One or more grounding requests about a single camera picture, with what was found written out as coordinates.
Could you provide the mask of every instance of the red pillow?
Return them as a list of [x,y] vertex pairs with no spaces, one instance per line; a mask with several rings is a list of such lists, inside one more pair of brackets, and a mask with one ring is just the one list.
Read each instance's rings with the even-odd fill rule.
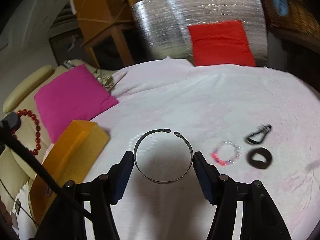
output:
[[193,47],[193,65],[235,64],[255,67],[242,21],[188,26]]

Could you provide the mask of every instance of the black cable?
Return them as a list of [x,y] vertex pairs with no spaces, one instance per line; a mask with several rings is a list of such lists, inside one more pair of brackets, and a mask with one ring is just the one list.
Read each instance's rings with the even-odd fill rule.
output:
[[10,194],[10,192],[7,190],[7,188],[5,187],[5,185],[3,184],[1,178],[0,178],[0,182],[2,184],[2,186],[4,187],[5,191],[8,193],[8,195],[10,196],[10,198],[12,198],[12,200],[18,204],[20,206],[20,208],[27,214],[28,217],[31,218],[31,220],[37,225],[37,226],[40,226],[29,214],[27,211],[24,210],[24,208],[22,207],[21,203],[19,204],[17,201],[15,201],[15,199],[12,197],[12,195]]
[[61,198],[63,198],[74,210],[92,221],[91,213],[84,209],[77,201],[68,195],[51,177],[49,172],[41,163],[30,154],[29,150],[24,147],[12,134],[0,126],[0,140],[19,155],[48,185],[48,187]]

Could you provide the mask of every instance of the pink beaded bracelet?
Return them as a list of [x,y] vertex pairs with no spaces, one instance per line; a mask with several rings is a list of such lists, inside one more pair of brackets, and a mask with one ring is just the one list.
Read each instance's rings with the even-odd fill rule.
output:
[[[235,148],[235,155],[227,161],[223,161],[218,157],[218,151],[222,148],[224,144],[230,144]],[[238,159],[240,156],[241,156],[240,147],[233,142],[225,142],[225,141],[220,143],[217,146],[217,148],[211,153],[211,157],[215,160],[215,162],[219,163],[221,166],[226,166],[234,163],[235,160]]]

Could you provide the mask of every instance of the red bead necklace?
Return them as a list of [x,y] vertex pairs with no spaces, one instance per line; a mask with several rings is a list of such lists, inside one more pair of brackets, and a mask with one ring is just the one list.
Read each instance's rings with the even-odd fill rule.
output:
[[[36,125],[36,148],[32,151],[32,150],[29,150],[29,152],[32,154],[32,155],[38,155],[38,150],[41,149],[41,145],[40,145],[40,130],[41,130],[41,127],[39,125],[39,119],[37,119],[37,116],[35,114],[32,113],[31,110],[27,110],[27,109],[23,109],[23,110],[19,110],[17,112],[18,116],[21,117],[21,116],[29,116],[32,118],[32,120],[35,122],[35,125]],[[17,136],[15,135],[16,131],[15,130],[12,130],[12,134],[13,134],[13,137],[15,137],[17,139]]]

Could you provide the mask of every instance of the black hair tie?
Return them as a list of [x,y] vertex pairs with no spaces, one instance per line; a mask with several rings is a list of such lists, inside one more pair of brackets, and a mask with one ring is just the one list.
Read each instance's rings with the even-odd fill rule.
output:
[[[266,162],[256,161],[256,160],[252,159],[255,154],[260,154],[261,156],[265,157]],[[270,164],[272,163],[272,155],[265,148],[255,148],[255,149],[252,149],[248,152],[247,161],[251,166],[253,166],[257,169],[264,170],[264,169],[268,168],[270,166]]]

